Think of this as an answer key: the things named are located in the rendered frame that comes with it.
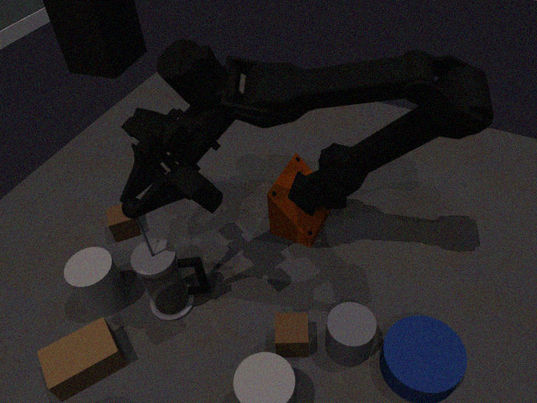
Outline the french press coffee maker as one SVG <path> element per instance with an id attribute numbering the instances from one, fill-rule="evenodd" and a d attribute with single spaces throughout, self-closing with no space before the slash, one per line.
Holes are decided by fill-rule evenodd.
<path id="1" fill-rule="evenodd" d="M 128 218 L 140 199 L 130 197 L 122 205 Z M 177 259 L 174 245 L 164 238 L 147 239 L 144 229 L 135 218 L 145 241 L 131 255 L 131 265 L 151 300 L 154 316 L 165 322 L 179 320 L 189 314 L 195 294 L 209 294 L 210 287 L 201 257 Z M 194 267 L 200 286 L 186 284 L 181 268 Z"/>

